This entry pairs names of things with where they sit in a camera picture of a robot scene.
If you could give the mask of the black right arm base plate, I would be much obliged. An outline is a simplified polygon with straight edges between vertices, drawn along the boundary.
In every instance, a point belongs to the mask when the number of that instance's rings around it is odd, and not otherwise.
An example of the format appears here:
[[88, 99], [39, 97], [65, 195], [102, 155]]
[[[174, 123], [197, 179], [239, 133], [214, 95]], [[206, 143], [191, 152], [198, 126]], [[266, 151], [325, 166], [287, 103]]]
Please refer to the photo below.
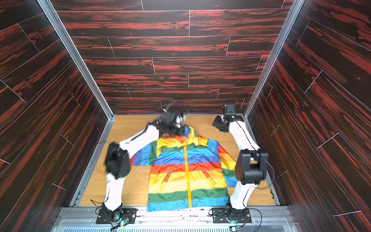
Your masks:
[[211, 208], [209, 216], [212, 217], [214, 224], [249, 224], [252, 222], [250, 212], [245, 209], [234, 208]]

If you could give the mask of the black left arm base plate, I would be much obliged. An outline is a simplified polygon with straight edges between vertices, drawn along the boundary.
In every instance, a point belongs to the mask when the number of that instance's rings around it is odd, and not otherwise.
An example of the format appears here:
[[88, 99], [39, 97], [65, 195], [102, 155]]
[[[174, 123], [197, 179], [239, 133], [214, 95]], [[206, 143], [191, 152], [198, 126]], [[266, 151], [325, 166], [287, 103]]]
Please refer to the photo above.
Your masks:
[[120, 208], [114, 211], [105, 208], [100, 209], [96, 219], [96, 224], [112, 224], [114, 226], [134, 224], [137, 211], [137, 208]]

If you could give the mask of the rainbow striped zip jacket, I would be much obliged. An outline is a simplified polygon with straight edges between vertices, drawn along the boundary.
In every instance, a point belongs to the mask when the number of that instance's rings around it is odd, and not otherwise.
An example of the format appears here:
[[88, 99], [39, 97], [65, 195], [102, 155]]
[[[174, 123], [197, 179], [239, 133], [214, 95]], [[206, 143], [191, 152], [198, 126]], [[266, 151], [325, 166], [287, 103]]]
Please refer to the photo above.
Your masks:
[[215, 140], [185, 126], [181, 136], [164, 137], [139, 150], [133, 166], [151, 166], [147, 211], [224, 206], [237, 185], [235, 160]]

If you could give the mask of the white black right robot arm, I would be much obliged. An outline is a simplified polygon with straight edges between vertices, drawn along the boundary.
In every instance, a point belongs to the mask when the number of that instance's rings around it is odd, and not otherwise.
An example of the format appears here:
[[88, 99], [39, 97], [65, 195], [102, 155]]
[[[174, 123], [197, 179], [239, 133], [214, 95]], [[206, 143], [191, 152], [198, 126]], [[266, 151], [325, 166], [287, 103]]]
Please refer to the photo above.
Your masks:
[[223, 115], [215, 118], [213, 126], [221, 132], [231, 133], [240, 149], [233, 172], [237, 185], [226, 204], [226, 216], [248, 215], [247, 202], [261, 181], [266, 179], [269, 154], [253, 140], [243, 117], [237, 115], [234, 104], [223, 105]]

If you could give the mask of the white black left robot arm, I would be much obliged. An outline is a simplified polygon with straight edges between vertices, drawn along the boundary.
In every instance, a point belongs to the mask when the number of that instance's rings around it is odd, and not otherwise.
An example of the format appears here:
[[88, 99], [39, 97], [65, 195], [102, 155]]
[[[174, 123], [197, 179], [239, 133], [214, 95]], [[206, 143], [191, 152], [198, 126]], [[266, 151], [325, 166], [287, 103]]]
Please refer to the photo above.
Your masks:
[[170, 102], [159, 118], [147, 123], [136, 135], [118, 144], [112, 142], [109, 145], [104, 162], [107, 172], [106, 200], [100, 211], [105, 213], [110, 221], [117, 222], [121, 217], [123, 185], [131, 171], [130, 159], [134, 154], [163, 135], [183, 135], [185, 130], [182, 122], [186, 116], [182, 112], [169, 110], [177, 102], [178, 100]]

